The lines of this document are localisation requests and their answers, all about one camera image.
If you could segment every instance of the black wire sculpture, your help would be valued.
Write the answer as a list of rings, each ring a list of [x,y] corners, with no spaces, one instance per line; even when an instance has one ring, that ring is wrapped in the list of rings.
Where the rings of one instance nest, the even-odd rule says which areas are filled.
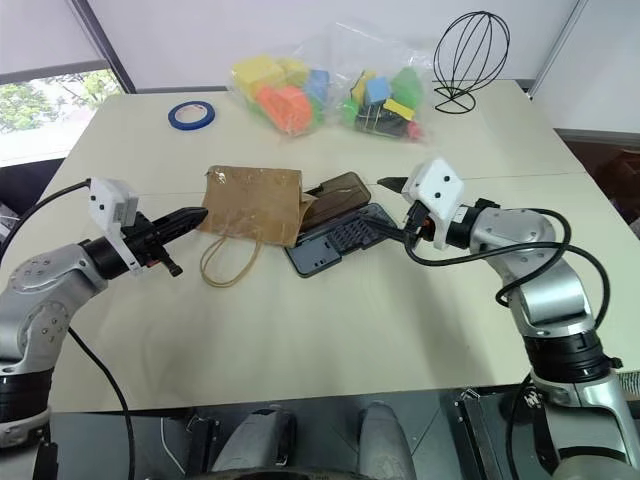
[[[440,61],[441,50],[446,50],[449,42],[455,42],[458,34],[451,68],[445,72]],[[433,56],[434,72],[440,84],[435,91],[446,98],[436,105],[436,110],[454,114],[473,110],[476,99],[471,92],[486,87],[500,74],[507,63],[510,42],[509,27],[498,15],[480,11],[455,19],[440,38]]]

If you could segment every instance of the orange block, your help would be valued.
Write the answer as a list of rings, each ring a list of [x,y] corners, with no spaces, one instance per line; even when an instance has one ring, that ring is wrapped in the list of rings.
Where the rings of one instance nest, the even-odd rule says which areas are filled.
[[[298,87],[262,87],[256,95],[273,124],[290,135],[303,133],[313,120],[313,108],[305,93]]]

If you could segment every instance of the yellow block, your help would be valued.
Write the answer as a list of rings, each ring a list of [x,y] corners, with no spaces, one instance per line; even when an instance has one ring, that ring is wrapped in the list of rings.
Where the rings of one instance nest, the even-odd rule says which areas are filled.
[[[411,110],[409,107],[405,107],[404,105],[396,102],[391,98],[388,98],[384,102],[384,105],[382,107],[389,110],[390,112],[397,113],[398,115],[400,115],[403,118],[406,118],[409,121],[413,119],[413,116],[416,113],[415,111]]]
[[[274,88],[285,85],[284,69],[269,55],[259,55],[236,63],[231,74],[236,87],[251,100],[255,100],[258,91],[266,85]]]
[[[281,58],[278,64],[283,68],[287,85],[302,87],[309,77],[309,67],[295,58]]]
[[[358,105],[364,103],[364,90],[367,87],[367,82],[372,78],[375,78],[376,72],[371,70],[363,70],[360,74],[360,78],[351,89],[351,99],[355,100]]]

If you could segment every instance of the blue tape roll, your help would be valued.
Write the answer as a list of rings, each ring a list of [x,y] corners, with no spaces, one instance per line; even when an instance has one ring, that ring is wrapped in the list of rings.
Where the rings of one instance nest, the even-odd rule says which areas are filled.
[[[206,110],[204,117],[200,120],[196,120],[195,122],[181,122],[177,118],[178,111],[185,107],[197,106],[202,107]],[[206,127],[213,119],[216,117],[216,111],[213,109],[213,106],[210,103],[203,102],[200,100],[194,100],[192,102],[184,102],[180,105],[176,105],[169,112],[169,123],[173,128],[177,128],[178,130],[197,130],[198,128]]]

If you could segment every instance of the table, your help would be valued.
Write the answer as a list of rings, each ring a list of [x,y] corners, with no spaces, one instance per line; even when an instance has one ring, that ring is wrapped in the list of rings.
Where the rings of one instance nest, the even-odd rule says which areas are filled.
[[[167,125],[170,107],[187,99],[216,106],[211,127],[179,132]],[[611,276],[613,299],[601,329],[606,351],[621,356],[627,369],[640,368],[640,353],[627,340],[640,333],[633,316],[637,239],[513,82],[495,82],[478,92],[478,101],[469,115],[434,113],[429,130],[437,145],[424,146],[338,128],[284,139],[223,93],[111,98],[49,191],[87,176],[124,178],[141,194],[140,209],[155,218],[199,205],[212,164],[297,168],[308,187],[352,170],[370,186],[372,201],[400,223],[408,204],[375,180],[406,175],[441,153],[465,179],[468,202],[482,196],[567,216],[573,243],[600,258]],[[98,235],[85,198],[74,193],[27,224],[0,280],[32,254]],[[185,270],[181,277],[162,267],[142,278],[122,277],[74,317],[131,408],[513,383],[528,369],[509,312],[493,302],[499,279],[482,262],[427,269],[386,241],[303,280],[282,249],[268,247],[240,284],[212,289],[197,267],[212,238],[194,232],[169,245]],[[214,267],[221,276],[233,275],[253,248],[228,243]],[[423,245],[419,253],[460,252]],[[596,273],[570,261],[597,308]],[[58,411],[118,408],[106,381],[71,341],[56,368],[51,403]]]

